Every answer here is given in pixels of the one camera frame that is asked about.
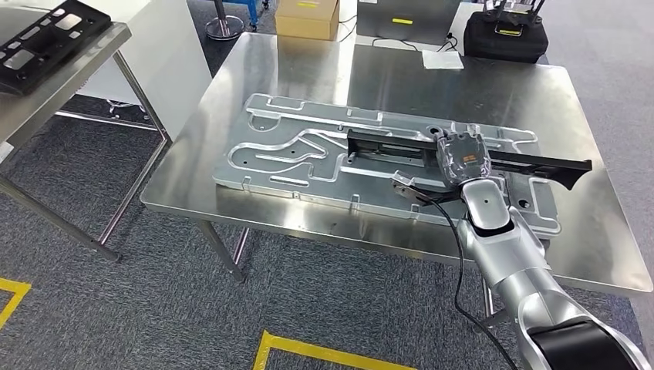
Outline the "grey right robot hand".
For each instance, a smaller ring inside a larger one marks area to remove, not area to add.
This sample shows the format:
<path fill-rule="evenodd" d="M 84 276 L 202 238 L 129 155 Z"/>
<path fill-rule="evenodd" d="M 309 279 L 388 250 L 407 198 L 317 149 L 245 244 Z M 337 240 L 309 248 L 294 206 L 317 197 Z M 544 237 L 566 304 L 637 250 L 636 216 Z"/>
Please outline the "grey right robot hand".
<path fill-rule="evenodd" d="M 462 132 L 441 129 L 433 135 L 437 164 L 447 188 L 453 189 L 491 174 L 491 157 L 477 127 Z"/>

